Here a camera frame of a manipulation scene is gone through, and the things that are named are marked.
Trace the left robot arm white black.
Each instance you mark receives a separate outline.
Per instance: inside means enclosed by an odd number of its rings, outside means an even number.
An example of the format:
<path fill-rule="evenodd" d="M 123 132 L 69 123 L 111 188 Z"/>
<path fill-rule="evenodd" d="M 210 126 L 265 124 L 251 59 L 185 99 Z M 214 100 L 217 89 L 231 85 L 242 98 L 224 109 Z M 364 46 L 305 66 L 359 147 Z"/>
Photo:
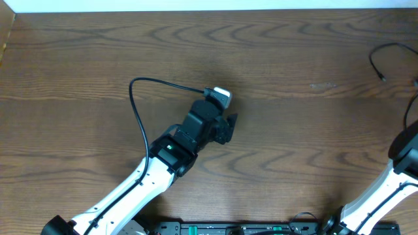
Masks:
<path fill-rule="evenodd" d="M 213 98 L 192 104 L 183 123 L 170 126 L 150 147 L 135 171 L 111 193 L 70 221 L 55 216 L 41 234 L 117 234 L 153 198 L 166 191 L 194 165 L 210 142 L 232 138 L 237 115 L 223 117 L 229 102 Z"/>

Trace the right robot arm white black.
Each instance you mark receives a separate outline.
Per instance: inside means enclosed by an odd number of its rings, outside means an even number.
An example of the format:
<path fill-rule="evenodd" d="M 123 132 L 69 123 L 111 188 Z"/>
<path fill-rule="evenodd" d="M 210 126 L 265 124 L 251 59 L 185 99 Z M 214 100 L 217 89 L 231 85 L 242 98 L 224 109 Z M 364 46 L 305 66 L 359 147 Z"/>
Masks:
<path fill-rule="evenodd" d="M 417 192 L 417 122 L 395 138 L 388 156 L 385 170 L 323 223 L 320 234 L 370 234 L 382 217 Z"/>

